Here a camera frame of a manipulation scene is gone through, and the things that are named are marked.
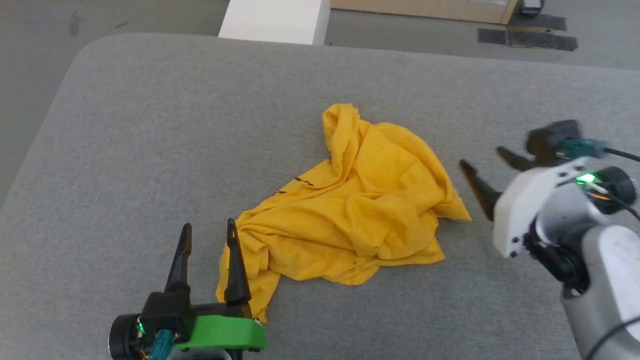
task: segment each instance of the gray floor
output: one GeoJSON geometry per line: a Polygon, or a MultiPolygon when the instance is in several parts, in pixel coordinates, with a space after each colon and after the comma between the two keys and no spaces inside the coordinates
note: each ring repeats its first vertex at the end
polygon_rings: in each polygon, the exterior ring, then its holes
{"type": "MultiPolygon", "coordinates": [[[[486,24],[332,11],[326,43],[420,53],[640,70],[640,1],[548,0],[572,52],[478,44],[486,24]]],[[[0,4],[0,204],[71,61],[92,40],[127,32],[215,36],[225,0],[4,0],[0,4]]]]}

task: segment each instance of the black cable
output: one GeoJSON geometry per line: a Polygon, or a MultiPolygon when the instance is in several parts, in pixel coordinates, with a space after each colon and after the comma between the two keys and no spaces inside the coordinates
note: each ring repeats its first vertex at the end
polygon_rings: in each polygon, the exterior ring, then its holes
{"type": "Polygon", "coordinates": [[[638,156],[638,155],[633,155],[633,154],[629,154],[628,152],[624,152],[624,151],[620,151],[620,150],[612,149],[612,148],[610,148],[610,147],[606,147],[606,148],[604,148],[604,152],[608,152],[609,154],[622,156],[623,158],[627,158],[627,159],[631,159],[631,160],[636,160],[636,161],[640,162],[640,156],[638,156]]]}
{"type": "Polygon", "coordinates": [[[617,326],[614,326],[611,330],[609,330],[609,332],[607,332],[607,334],[605,334],[605,336],[602,336],[602,338],[598,340],[596,345],[593,348],[591,348],[591,351],[589,351],[589,354],[587,355],[587,357],[584,358],[584,360],[594,360],[598,350],[600,350],[600,348],[602,348],[602,346],[607,341],[609,341],[613,336],[615,336],[620,331],[626,329],[627,326],[637,322],[640,322],[640,316],[638,316],[637,318],[633,318],[631,320],[627,320],[626,322],[623,322],[617,326]]]}
{"type": "Polygon", "coordinates": [[[613,196],[611,195],[611,193],[608,193],[607,196],[613,200],[614,202],[616,202],[618,205],[622,206],[623,209],[627,210],[628,212],[631,213],[631,215],[634,216],[634,218],[638,219],[638,221],[640,221],[640,215],[638,215],[638,212],[636,211],[636,209],[632,208],[631,206],[629,206],[626,202],[622,201],[619,197],[613,196]]]}

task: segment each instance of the white box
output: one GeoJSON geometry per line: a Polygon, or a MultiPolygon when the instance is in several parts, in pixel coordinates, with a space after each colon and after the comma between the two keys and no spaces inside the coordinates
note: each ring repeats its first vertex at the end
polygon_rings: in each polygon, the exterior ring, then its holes
{"type": "Polygon", "coordinates": [[[231,0],[219,37],[324,45],[330,0],[231,0]]]}

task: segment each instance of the crumpled yellow t-shirt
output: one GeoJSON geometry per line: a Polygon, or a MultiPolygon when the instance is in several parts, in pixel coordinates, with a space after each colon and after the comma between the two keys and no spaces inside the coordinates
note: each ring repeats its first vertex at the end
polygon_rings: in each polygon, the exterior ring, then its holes
{"type": "MultiPolygon", "coordinates": [[[[252,315],[262,322],[281,275],[360,285],[380,266],[443,260],[438,217],[471,220],[438,158],[411,131],[372,125],[351,104],[329,107],[323,126],[331,158],[236,220],[252,315]]],[[[225,246],[219,301],[228,259],[225,246]]]]}

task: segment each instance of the floor stain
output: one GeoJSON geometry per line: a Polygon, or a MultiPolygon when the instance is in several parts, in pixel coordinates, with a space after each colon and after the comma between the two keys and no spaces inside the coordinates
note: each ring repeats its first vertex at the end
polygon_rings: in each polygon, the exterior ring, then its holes
{"type": "Polygon", "coordinates": [[[78,12],[71,14],[71,20],[69,20],[69,34],[76,37],[80,34],[80,22],[82,18],[78,16],[78,12]]]}

